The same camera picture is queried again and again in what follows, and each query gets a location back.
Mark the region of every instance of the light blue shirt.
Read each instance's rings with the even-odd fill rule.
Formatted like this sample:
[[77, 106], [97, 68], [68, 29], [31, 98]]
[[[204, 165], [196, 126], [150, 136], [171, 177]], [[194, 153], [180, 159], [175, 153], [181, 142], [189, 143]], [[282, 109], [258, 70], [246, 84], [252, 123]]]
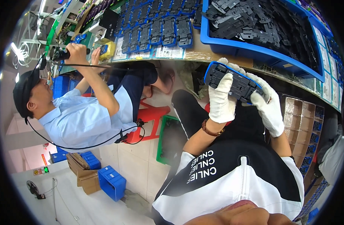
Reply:
[[[123, 86], [115, 93], [119, 103], [119, 111], [110, 116], [107, 108], [101, 106], [96, 97], [82, 97], [78, 89], [67, 92], [64, 96], [53, 100], [56, 107], [39, 119], [39, 123], [47, 131], [53, 143], [67, 148], [85, 148], [100, 144], [125, 130], [136, 126], [133, 122], [132, 102]], [[123, 135], [137, 128], [123, 132]], [[114, 143], [120, 135], [100, 145]], [[85, 152], [89, 149], [68, 152]]]

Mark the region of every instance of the tiled floor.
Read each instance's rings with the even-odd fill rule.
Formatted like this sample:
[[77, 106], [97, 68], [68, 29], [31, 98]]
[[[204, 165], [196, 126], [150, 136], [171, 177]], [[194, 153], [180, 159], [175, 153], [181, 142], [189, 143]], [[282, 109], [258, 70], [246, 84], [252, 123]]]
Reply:
[[[173, 61], [162, 61], [162, 67], [166, 63]], [[185, 89], [182, 81], [176, 76], [173, 90]], [[171, 106], [172, 94], [165, 95], [158, 89], [153, 89], [153, 96], [145, 100], [147, 104], [152, 106], [170, 106], [171, 112], [169, 115], [176, 116]], [[144, 125], [146, 129], [146, 136], [152, 131], [153, 123]], [[157, 133], [159, 134], [161, 128], [161, 121]], [[95, 155], [100, 156], [102, 167], [110, 165], [118, 171], [127, 180], [126, 188], [139, 193], [149, 203], [154, 201], [154, 198], [161, 188], [169, 170], [170, 166], [161, 164], [156, 161], [158, 139], [142, 141], [136, 145], [129, 144], [111, 144], [96, 149]]]

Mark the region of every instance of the workbench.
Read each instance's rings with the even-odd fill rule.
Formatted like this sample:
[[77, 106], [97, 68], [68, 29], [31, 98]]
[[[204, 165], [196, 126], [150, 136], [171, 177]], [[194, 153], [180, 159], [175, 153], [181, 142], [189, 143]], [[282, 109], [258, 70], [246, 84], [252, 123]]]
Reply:
[[[285, 81], [292, 85], [295, 85], [305, 91], [319, 97], [324, 102], [332, 106], [338, 112], [341, 112], [342, 101], [342, 88], [337, 84], [331, 84], [331, 78], [327, 79], [328, 83], [322, 84], [318, 79], [302, 79], [293, 76], [290, 72], [280, 69], [271, 68], [262, 63], [254, 61], [248, 58], [233, 57], [231, 55], [216, 54], [211, 51], [209, 45], [202, 44], [200, 41], [199, 30], [192, 29], [193, 32], [193, 47], [190, 49], [183, 49], [178, 46], [175, 47], [163, 47], [153, 46], [150, 52], [138, 52], [132, 54], [122, 54], [121, 46], [122, 39], [116, 39], [116, 51], [114, 56], [110, 60], [100, 61], [100, 64], [111, 64], [116, 62], [126, 62], [135, 60], [183, 60], [183, 61], [196, 61], [206, 62], [217, 61], [221, 57], [226, 57], [229, 62], [235, 63], [244, 68], [247, 72], [265, 74], [267, 76], [274, 77], [276, 79]], [[87, 45], [91, 52], [99, 47], [99, 44], [94, 43], [95, 35], [87, 33], [87, 38], [82, 44]], [[87, 56], [87, 60], [91, 61], [91, 54]], [[72, 67], [64, 66], [60, 71], [60, 74], [71, 72], [75, 70]]]

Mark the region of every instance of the foot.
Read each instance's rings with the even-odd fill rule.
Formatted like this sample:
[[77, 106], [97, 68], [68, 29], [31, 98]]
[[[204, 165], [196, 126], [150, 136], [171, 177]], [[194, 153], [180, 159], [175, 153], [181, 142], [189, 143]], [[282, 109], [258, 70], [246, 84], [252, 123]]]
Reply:
[[165, 73], [165, 85], [167, 89], [166, 94], [170, 94], [173, 88], [173, 83], [175, 79], [175, 74], [173, 69], [168, 69]]
[[147, 98], [152, 96], [152, 88], [151, 85], [144, 86], [143, 87], [143, 92], [142, 92]]

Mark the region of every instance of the black t-shirt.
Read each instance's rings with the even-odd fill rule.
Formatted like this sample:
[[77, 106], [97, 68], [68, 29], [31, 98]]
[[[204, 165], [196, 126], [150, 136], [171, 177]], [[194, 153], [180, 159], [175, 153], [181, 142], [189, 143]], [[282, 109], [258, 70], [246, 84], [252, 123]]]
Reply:
[[279, 157], [263, 143], [225, 140], [195, 157], [181, 155], [152, 205], [156, 225], [184, 224], [239, 200], [293, 220], [300, 212], [302, 174], [291, 157]]

